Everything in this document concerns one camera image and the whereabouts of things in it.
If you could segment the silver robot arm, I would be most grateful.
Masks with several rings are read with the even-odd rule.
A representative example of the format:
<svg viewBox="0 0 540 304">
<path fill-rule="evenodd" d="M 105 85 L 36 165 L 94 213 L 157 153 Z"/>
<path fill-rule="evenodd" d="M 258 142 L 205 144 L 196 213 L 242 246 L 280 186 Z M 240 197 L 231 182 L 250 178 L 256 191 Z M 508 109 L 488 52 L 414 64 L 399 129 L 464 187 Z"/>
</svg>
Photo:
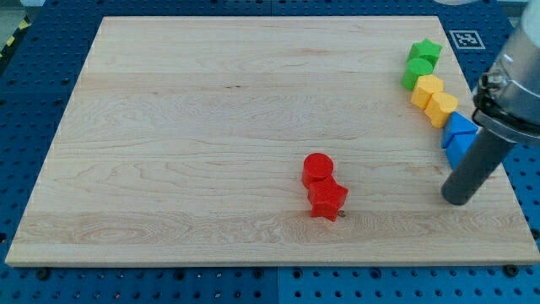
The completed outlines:
<svg viewBox="0 0 540 304">
<path fill-rule="evenodd" d="M 472 119 L 514 143 L 539 145 L 539 0 L 531 0 L 499 55 L 483 73 Z"/>
</svg>

